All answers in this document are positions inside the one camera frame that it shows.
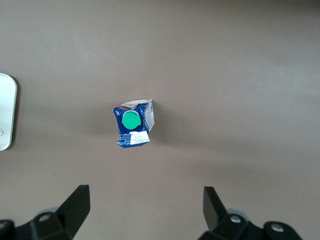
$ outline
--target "gray floor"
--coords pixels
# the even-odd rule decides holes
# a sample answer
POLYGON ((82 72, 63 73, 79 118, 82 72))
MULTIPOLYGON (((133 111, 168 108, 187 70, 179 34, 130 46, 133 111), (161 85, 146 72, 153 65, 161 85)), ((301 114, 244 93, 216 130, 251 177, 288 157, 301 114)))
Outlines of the gray floor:
POLYGON ((76 240, 196 240, 214 186, 259 227, 319 238, 319 1, 2 0, 0 29, 19 84, 0 219, 89 184, 76 240), (122 149, 112 108, 145 98, 151 142, 122 149))

